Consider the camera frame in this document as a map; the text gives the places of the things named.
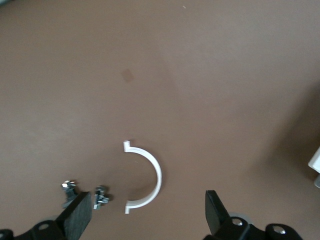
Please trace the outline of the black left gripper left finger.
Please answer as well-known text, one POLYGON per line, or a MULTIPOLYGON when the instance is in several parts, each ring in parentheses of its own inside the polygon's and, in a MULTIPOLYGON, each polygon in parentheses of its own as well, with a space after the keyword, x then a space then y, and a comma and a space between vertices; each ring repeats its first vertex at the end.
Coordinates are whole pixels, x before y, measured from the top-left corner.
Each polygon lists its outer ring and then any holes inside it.
POLYGON ((78 240, 92 219, 90 192, 81 192, 55 220, 37 223, 27 232, 14 236, 10 229, 2 229, 2 240, 78 240))

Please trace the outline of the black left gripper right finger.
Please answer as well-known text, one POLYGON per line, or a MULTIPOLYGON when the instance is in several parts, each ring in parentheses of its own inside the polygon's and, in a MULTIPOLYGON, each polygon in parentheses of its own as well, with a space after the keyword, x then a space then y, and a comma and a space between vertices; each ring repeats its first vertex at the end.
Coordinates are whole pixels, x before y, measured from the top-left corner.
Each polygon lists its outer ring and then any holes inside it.
POLYGON ((241 216, 230 216, 214 190, 205 192, 205 217, 211 234, 206 240, 301 240, 292 227, 271 223, 260 230, 241 216))

